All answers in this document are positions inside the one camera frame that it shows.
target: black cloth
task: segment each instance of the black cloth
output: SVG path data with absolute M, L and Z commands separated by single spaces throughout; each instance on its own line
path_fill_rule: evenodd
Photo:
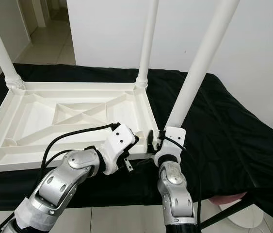
M 67 65 L 15 64 L 27 82 L 134 82 L 138 70 Z M 149 70 L 147 95 L 158 128 L 163 129 L 186 77 L 175 70 Z M 0 75 L 0 104 L 7 93 Z M 182 172 L 198 199 L 194 157 L 201 171 L 202 199 L 248 192 L 273 216 L 273 130 L 247 111 L 220 80 L 207 74 L 182 125 L 186 129 Z M 160 204 L 158 169 L 151 160 L 132 161 L 110 176 L 99 174 L 78 188 L 69 207 Z M 0 210 L 13 210 L 30 191 L 37 169 L 0 172 Z

